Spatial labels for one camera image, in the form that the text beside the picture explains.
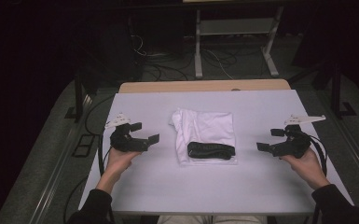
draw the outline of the floor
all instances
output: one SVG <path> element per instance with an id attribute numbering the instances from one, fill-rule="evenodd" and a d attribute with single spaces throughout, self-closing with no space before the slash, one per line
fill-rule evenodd
<path id="1" fill-rule="evenodd" d="M 260 47 L 263 35 L 235 35 L 205 38 L 202 42 L 204 80 L 270 78 Z M 183 55 L 159 49 L 148 52 L 140 81 L 194 80 L 192 39 L 185 39 Z M 288 79 L 302 68 L 291 65 L 301 36 L 279 36 L 271 56 L 280 73 Z M 314 127 L 324 142 L 330 160 L 359 206 L 359 90 L 347 78 L 342 79 L 341 101 L 349 102 L 357 116 L 337 119 L 329 108 L 330 86 L 316 91 L 310 74 L 291 85 L 310 115 L 326 115 L 326 122 Z M 96 94 L 86 95 L 84 116 L 77 123 L 66 119 L 68 108 L 75 106 L 74 83 L 62 92 L 46 121 L 35 146 L 0 213 L 0 223 L 61 223 L 78 207 L 85 178 L 96 152 L 99 134 L 118 88 L 102 83 Z M 90 154 L 85 157 L 90 144 Z M 303 223 L 305 217 L 277 217 L 280 224 Z M 139 223 L 137 216 L 124 217 L 124 223 Z"/>

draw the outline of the cable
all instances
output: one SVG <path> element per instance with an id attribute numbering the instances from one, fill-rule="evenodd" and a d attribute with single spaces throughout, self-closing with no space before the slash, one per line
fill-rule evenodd
<path id="1" fill-rule="evenodd" d="M 229 74 L 226 72 L 226 70 L 225 70 L 225 68 L 223 67 L 222 63 L 220 62 L 219 58 L 218 58 L 213 52 L 211 52 L 211 51 L 208 50 L 208 49 L 204 49 L 204 50 L 207 51 L 207 52 L 209 52 L 209 53 L 211 53 L 211 54 L 213 54 L 213 56 L 215 56 L 215 58 L 219 61 L 220 67 L 222 68 L 223 72 L 224 72 L 229 78 L 234 79 L 231 75 L 229 75 Z"/>
<path id="2" fill-rule="evenodd" d="M 135 51 L 136 53 L 138 53 L 139 55 L 145 57 L 145 56 L 147 55 L 147 53 L 146 53 L 146 52 L 140 52 L 140 51 L 139 51 L 139 50 L 141 50 L 142 46 L 144 45 L 144 40 L 143 40 L 139 35 L 131 35 L 131 37 L 137 37 L 137 38 L 141 41 L 141 44 L 140 44 L 140 46 L 138 47 L 138 49 L 134 49 L 134 51 Z"/>
<path id="3" fill-rule="evenodd" d="M 69 194 L 68 198 L 66 199 L 66 203 L 65 203 L 65 207 L 63 208 L 63 216 L 62 216 L 62 219 L 63 219 L 63 223 L 66 223 L 66 210 L 68 209 L 68 204 L 69 202 L 71 201 L 71 198 L 72 198 L 72 195 L 74 195 L 76 189 L 83 183 L 85 182 L 87 179 L 89 178 L 88 175 L 86 175 L 83 179 L 81 179 L 77 185 L 72 189 L 71 193 Z"/>
<path id="4" fill-rule="evenodd" d="M 225 65 L 225 67 L 230 67 L 232 66 L 233 64 L 235 64 L 237 62 L 237 58 L 234 56 L 234 55 L 231 55 L 229 57 L 226 57 L 226 58 L 218 58 L 214 53 L 212 53 L 210 50 L 208 49 L 202 49 L 201 52 L 203 51 L 206 51 L 207 54 L 203 54 L 203 59 L 212 67 L 216 67 L 216 68 L 219 68 L 221 67 L 222 65 Z M 234 61 L 233 63 L 231 63 L 228 59 L 229 58 L 234 58 Z M 212 62 L 210 61 L 213 61 L 213 62 L 218 62 L 220 63 L 220 65 L 214 65 Z"/>
<path id="5" fill-rule="evenodd" d="M 104 158 L 103 158 L 103 139 L 104 139 L 104 131 L 105 131 L 105 128 L 102 130 L 101 134 L 100 134 L 100 141 L 98 143 L 98 165 L 99 165 L 99 168 L 100 168 L 100 175 L 102 176 L 104 174 L 104 160 L 106 159 L 106 156 L 109 154 L 109 151 L 110 151 L 110 148 L 109 150 L 107 151 L 107 153 L 105 154 Z M 113 210 L 112 210 L 112 207 L 110 206 L 110 209 L 109 209 L 109 218 L 110 218 L 110 221 L 112 223 L 115 223 L 115 217 L 113 216 Z"/>
<path id="6" fill-rule="evenodd" d="M 327 166 L 326 166 L 327 151 L 325 150 L 325 147 L 324 147 L 324 151 L 325 151 L 325 155 L 324 155 L 319 144 L 317 142 L 315 142 L 312 138 L 317 139 L 321 144 L 322 144 L 322 142 L 316 137 L 313 137 L 311 135 L 308 135 L 308 136 L 310 137 L 312 144 L 315 146 L 316 151 L 318 152 L 319 159 L 321 160 L 322 171 L 324 172 L 324 175 L 327 175 Z M 317 224 L 318 218 L 319 218 L 319 212 L 320 212 L 320 208 L 319 208 L 318 204 L 316 204 L 314 212 L 313 212 L 312 224 Z"/>
<path id="7" fill-rule="evenodd" d="M 155 81 L 161 81 L 161 76 L 162 76 L 162 71 L 161 71 L 161 69 L 159 69 L 159 68 L 158 68 L 156 65 L 154 65 L 154 64 L 145 64 L 145 66 L 151 66 L 151 67 L 156 68 L 157 71 L 159 71 L 159 75 L 158 75 L 157 77 L 154 76 L 154 74 L 151 73 L 151 72 L 149 72 L 149 71 L 147 71 L 147 73 L 150 73 L 153 77 L 155 77 L 155 78 L 156 78 Z"/>
<path id="8" fill-rule="evenodd" d="M 101 104 L 104 103 L 105 101 L 109 100 L 110 98 L 113 98 L 114 96 L 115 96 L 115 95 L 113 94 L 113 95 L 110 95 L 110 96 L 106 97 L 106 98 L 103 99 L 101 102 L 99 102 L 97 105 L 95 105 L 95 106 L 89 111 L 89 113 L 87 114 L 86 119 L 85 119 L 85 121 L 84 121 L 84 128 L 86 129 L 86 131 L 87 131 L 89 134 L 93 134 L 93 135 L 99 136 L 99 134 L 93 133 L 92 131 L 90 131 L 90 129 L 89 129 L 89 127 L 88 127 L 88 120 L 89 120 L 89 117 L 90 117 L 91 112 L 92 112 L 96 107 L 98 107 L 99 105 L 101 105 Z"/>
<path id="9" fill-rule="evenodd" d="M 168 80 L 178 80 L 178 81 L 180 81 L 182 77 L 184 77 L 185 80 L 188 80 L 188 77 L 187 77 L 188 75 L 186 75 L 184 72 L 182 72 L 179 69 L 164 66 L 164 65 L 160 65 L 160 64 L 156 64 L 156 63 L 146 63 L 145 65 L 153 66 L 153 67 L 155 67 L 155 68 L 157 68 L 159 70 L 159 78 L 156 81 L 165 81 L 165 80 L 161 79 L 161 76 L 162 76 L 163 73 L 162 73 L 162 70 L 160 70 L 160 68 L 167 69 L 167 70 L 173 70 L 173 71 L 175 71 L 175 72 L 177 72 L 177 73 L 179 73 L 181 75 L 178 78 L 169 78 L 169 77 L 167 77 Z"/>

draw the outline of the wire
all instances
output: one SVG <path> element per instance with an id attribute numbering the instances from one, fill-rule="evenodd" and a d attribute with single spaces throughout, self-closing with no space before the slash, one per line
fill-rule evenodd
<path id="1" fill-rule="evenodd" d="M 325 147 L 324 147 L 324 152 L 325 152 L 325 155 L 324 155 L 324 153 L 323 153 L 321 147 L 319 146 L 319 144 L 318 144 L 317 142 L 315 142 L 313 139 L 318 140 L 318 141 L 322 144 L 321 140 L 319 140 L 318 138 L 313 137 L 313 136 L 311 136 L 311 135 L 309 135 L 309 137 L 310 137 L 311 142 L 312 142 L 313 145 L 315 146 L 316 151 L 318 152 L 319 159 L 321 160 L 322 171 L 324 172 L 324 175 L 327 175 L 327 166 L 326 166 L 326 162 L 327 162 L 327 151 L 325 150 Z M 315 205 L 314 212 L 313 212 L 312 224 L 316 224 L 316 223 L 318 222 L 319 212 L 320 212 L 320 208 L 319 208 L 318 204 L 316 204 L 316 205 Z"/>
<path id="2" fill-rule="evenodd" d="M 93 132 L 90 131 L 90 129 L 89 129 L 88 121 L 89 121 L 89 117 L 90 117 L 91 112 L 92 112 L 95 108 L 97 108 L 98 106 L 100 106 L 102 103 L 106 102 L 106 101 L 109 100 L 110 98 L 113 98 L 114 96 L 115 96 L 115 95 L 113 94 L 113 95 L 110 95 L 110 96 L 106 97 L 106 98 L 103 99 L 101 102 L 99 102 L 97 105 L 95 105 L 95 106 L 89 111 L 89 113 L 87 114 L 86 119 L 85 119 L 85 121 L 84 121 L 84 128 L 86 129 L 86 131 L 87 131 L 89 134 L 99 136 L 99 134 L 93 133 Z"/>
<path id="3" fill-rule="evenodd" d="M 156 77 L 152 72 L 147 71 L 147 73 L 149 73 L 149 74 L 151 74 L 153 77 L 155 77 L 155 78 L 156 78 L 155 81 L 161 81 L 162 71 L 161 71 L 161 69 L 159 69 L 159 67 L 157 67 L 157 66 L 154 65 L 154 64 L 145 64 L 145 66 L 152 66 L 152 67 L 156 68 L 157 71 L 159 71 L 159 75 L 158 75 L 157 77 Z"/>
<path id="4" fill-rule="evenodd" d="M 156 69 L 158 69 L 159 71 L 159 77 L 156 79 L 156 81 L 166 81 L 166 80 L 163 80 L 161 79 L 161 76 L 163 75 L 163 72 L 161 69 L 166 69 L 166 70 L 173 70 L 177 73 L 179 73 L 181 76 L 180 77 L 166 77 L 167 80 L 177 80 L 177 81 L 180 81 L 182 80 L 181 78 L 183 77 L 185 80 L 188 80 L 188 75 L 186 75 L 184 72 L 182 72 L 181 70 L 177 69 L 177 68 L 172 68 L 172 67 L 168 67 L 168 66 L 164 66 L 164 65 L 160 65 L 160 64 L 156 64 L 156 63 L 146 63 L 145 65 L 148 65 L 148 66 L 153 66 L 155 67 Z"/>
<path id="5" fill-rule="evenodd" d="M 237 62 L 237 58 L 235 56 L 230 56 L 230 57 L 226 57 L 226 58 L 217 58 L 216 55 L 213 54 L 210 50 L 202 49 L 201 53 L 203 51 L 207 52 L 206 54 L 202 54 L 203 59 L 212 67 L 220 68 L 222 65 L 225 65 L 225 67 L 230 67 L 230 66 L 232 66 L 233 64 L 235 64 Z M 234 58 L 234 61 L 235 61 L 234 63 L 231 63 L 228 60 L 231 57 Z M 210 61 L 218 62 L 218 63 L 220 63 L 220 65 L 215 65 L 214 63 L 212 63 Z"/>
<path id="6" fill-rule="evenodd" d="M 107 151 L 107 153 L 105 154 L 104 158 L 103 158 L 103 141 L 104 141 L 104 131 L 105 128 L 102 130 L 101 134 L 100 134 L 100 141 L 98 143 L 98 165 L 99 165 L 99 169 L 100 169 L 100 175 L 102 176 L 104 174 L 104 161 L 106 159 L 106 156 L 109 154 L 109 151 L 111 148 L 109 148 L 109 150 Z M 113 210 L 112 207 L 110 206 L 109 209 L 109 218 L 110 221 L 112 223 L 115 223 L 115 217 L 113 216 Z"/>
<path id="7" fill-rule="evenodd" d="M 69 204 L 69 202 L 71 201 L 72 196 L 74 195 L 76 189 L 77 189 L 83 182 L 85 182 L 88 178 L 89 178 L 89 176 L 86 175 L 83 179 L 81 179 L 81 180 L 76 184 L 76 186 L 72 189 L 71 193 L 69 194 L 68 198 L 66 199 L 65 207 L 64 207 L 64 209 L 63 209 L 63 216 L 62 216 L 63 223 L 66 223 L 66 222 L 67 222 L 67 220 L 66 220 L 66 212 L 67 212 L 68 204 Z"/>
<path id="8" fill-rule="evenodd" d="M 132 37 L 137 37 L 139 40 L 141 40 L 141 44 L 137 50 L 140 50 L 142 46 L 144 45 L 144 40 L 139 35 L 131 35 Z"/>
<path id="9" fill-rule="evenodd" d="M 222 68 L 223 72 L 224 72 L 229 78 L 234 79 L 231 75 L 229 75 L 229 74 L 226 72 L 225 68 L 223 67 L 222 63 L 220 62 L 220 59 L 219 59 L 213 52 L 211 52 L 211 51 L 208 50 L 208 49 L 204 49 L 204 50 L 207 51 L 207 52 L 209 52 L 209 53 L 211 53 L 211 54 L 213 54 L 213 56 L 215 56 L 215 58 L 216 58 L 217 61 L 219 62 L 220 67 Z"/>
<path id="10" fill-rule="evenodd" d="M 228 55 L 227 57 L 223 57 L 223 58 L 220 57 L 219 58 L 218 61 L 220 61 L 222 64 L 227 64 L 228 66 L 231 66 L 231 65 L 237 63 L 238 60 L 237 60 L 236 54 L 239 52 L 238 50 L 235 53 L 229 53 L 229 52 L 224 51 L 224 50 L 217 50 L 217 51 Z"/>

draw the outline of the person's right hand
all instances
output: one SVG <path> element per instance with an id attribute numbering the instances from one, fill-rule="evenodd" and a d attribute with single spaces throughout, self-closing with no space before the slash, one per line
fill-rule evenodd
<path id="1" fill-rule="evenodd" d="M 312 189 L 319 189 L 330 184 L 312 149 L 308 148 L 300 159 L 297 159 L 292 155 L 282 156 L 281 159 L 287 161 L 292 169 L 296 171 L 296 173 L 304 179 Z"/>

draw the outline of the black sleeve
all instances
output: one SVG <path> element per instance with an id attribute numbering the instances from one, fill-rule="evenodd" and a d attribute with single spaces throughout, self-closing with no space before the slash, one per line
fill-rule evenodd
<path id="1" fill-rule="evenodd" d="M 336 185 L 327 185 L 313 192 L 312 198 L 322 211 L 324 224 L 359 224 L 359 207 L 352 206 Z"/>
<path id="2" fill-rule="evenodd" d="M 92 189 L 80 211 L 73 213 L 68 224 L 104 224 L 109 223 L 106 215 L 110 209 L 112 197 L 99 189 Z"/>

